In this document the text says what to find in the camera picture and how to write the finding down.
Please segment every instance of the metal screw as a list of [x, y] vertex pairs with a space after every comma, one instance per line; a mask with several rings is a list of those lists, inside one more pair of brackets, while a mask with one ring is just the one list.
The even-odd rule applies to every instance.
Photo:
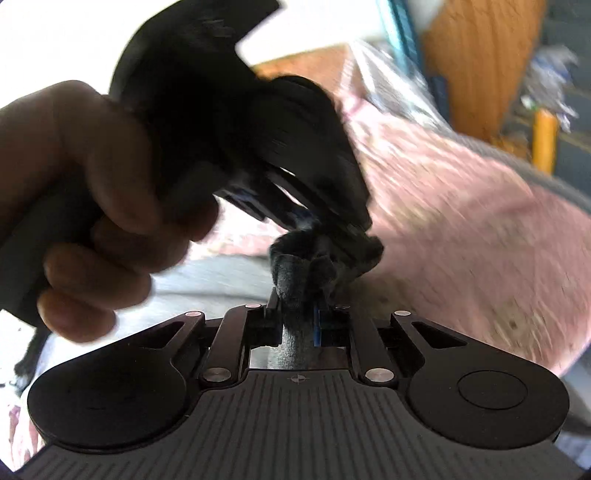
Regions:
[[376, 383], [386, 383], [394, 379], [394, 373], [387, 368], [372, 368], [365, 372], [365, 378]]
[[211, 367], [203, 372], [203, 379], [211, 383], [220, 383], [230, 380], [232, 373], [224, 367]]

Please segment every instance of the hand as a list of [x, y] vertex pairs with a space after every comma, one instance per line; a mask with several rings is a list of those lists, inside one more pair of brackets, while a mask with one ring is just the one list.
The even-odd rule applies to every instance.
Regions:
[[181, 261], [190, 240], [207, 235], [217, 203], [212, 197], [182, 225], [164, 223], [142, 125], [88, 85], [64, 82], [0, 110], [0, 241], [75, 164], [105, 217], [92, 230], [95, 249], [50, 248], [44, 268], [51, 288], [38, 309], [52, 331], [87, 342], [113, 328], [114, 310], [148, 297], [151, 273]]

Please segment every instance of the pink fabric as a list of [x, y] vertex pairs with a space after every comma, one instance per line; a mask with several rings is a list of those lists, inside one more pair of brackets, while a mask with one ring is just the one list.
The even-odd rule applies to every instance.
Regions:
[[[589, 343], [591, 219], [503, 164], [346, 98], [382, 262], [343, 299], [412, 310], [561, 375]], [[224, 205], [191, 252], [264, 255], [282, 230]]]

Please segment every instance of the gray fabric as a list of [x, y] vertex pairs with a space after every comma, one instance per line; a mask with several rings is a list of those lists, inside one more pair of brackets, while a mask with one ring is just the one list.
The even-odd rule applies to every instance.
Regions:
[[515, 170], [525, 181], [544, 187], [546, 190], [568, 200], [582, 211], [591, 215], [591, 199], [562, 180], [550, 177], [534, 169], [534, 167], [526, 163], [524, 160], [505, 153], [475, 138], [467, 137], [466, 135], [457, 134], [455, 132], [438, 132], [438, 134], [469, 148], [484, 159], [490, 158], [504, 163]]

